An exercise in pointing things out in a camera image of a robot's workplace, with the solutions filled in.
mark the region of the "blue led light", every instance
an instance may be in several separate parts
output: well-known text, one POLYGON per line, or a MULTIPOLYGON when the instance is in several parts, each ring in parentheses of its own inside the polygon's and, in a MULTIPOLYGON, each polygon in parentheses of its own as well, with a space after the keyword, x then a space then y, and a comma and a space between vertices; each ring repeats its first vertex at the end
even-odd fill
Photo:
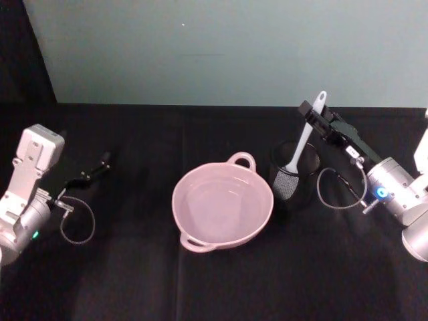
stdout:
POLYGON ((377 195, 378 195, 380 198, 382 198, 382 199, 384 199, 385 197, 387 197, 387 196, 388 196, 388 191, 387 191, 387 189, 386 189, 386 188, 384 188, 384 187, 379 187, 379 188, 377 189, 376 193, 377 193, 377 195))

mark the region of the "black mesh cup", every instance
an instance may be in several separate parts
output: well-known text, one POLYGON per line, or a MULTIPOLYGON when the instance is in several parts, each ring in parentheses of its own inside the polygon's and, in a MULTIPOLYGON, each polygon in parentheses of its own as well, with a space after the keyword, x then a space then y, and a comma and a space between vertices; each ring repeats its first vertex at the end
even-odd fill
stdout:
POLYGON ((310 202, 321 166, 315 147, 306 144, 298 161, 298 174, 288 172, 285 167, 296 147, 297 142, 281 142, 270 152, 269 185, 276 208, 286 211, 301 209, 310 202))

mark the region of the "black tablecloth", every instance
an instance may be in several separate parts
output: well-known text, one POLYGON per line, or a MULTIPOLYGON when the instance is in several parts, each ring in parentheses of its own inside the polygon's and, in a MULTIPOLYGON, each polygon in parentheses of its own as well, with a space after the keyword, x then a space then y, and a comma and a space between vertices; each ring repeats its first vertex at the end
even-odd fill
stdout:
MULTIPOLYGON (((382 157, 417 174, 424 110, 336 111, 382 157)), ((112 171, 76 192, 95 212, 91 242, 66 243, 61 214, 53 213, 40 237, 3 267, 2 320, 428 320, 428 265, 406 252, 402 227, 382 207, 364 216, 361 208, 327 209, 314 197, 301 211, 274 211, 244 246, 198 255, 179 245, 171 212, 178 180, 239 150, 250 152, 267 178, 270 147, 297 140, 302 130, 296 108, 3 106, 3 190, 21 132, 34 123, 67 130, 46 189, 90 168, 106 150, 112 171)), ((324 166, 358 179, 315 134, 312 142, 324 166)))

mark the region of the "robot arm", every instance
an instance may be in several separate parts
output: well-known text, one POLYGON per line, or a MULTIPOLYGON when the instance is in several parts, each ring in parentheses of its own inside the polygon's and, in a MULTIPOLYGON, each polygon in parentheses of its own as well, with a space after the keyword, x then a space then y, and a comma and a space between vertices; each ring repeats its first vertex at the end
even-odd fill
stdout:
POLYGON ((407 228, 402 240, 407 251, 421 261, 428 261, 428 130, 415 152, 421 176, 414 179, 391 157, 381 159, 337 113, 324 107, 321 115, 303 102, 299 112, 320 134, 322 140, 339 148, 352 163, 363 168, 368 190, 374 197, 370 205, 362 202, 368 213, 382 203, 407 228))
POLYGON ((58 162, 64 139, 36 124, 26 128, 13 159, 12 178, 0 199, 0 265, 9 264, 49 219, 49 193, 39 189, 40 179, 58 162))

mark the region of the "white label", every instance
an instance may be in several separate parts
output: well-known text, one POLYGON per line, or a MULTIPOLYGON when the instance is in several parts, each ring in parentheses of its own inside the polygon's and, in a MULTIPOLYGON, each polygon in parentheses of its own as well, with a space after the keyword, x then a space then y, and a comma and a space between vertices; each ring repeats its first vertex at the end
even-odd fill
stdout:
POLYGON ((354 149, 352 146, 346 147, 346 152, 352 157, 352 158, 358 158, 360 154, 354 149))

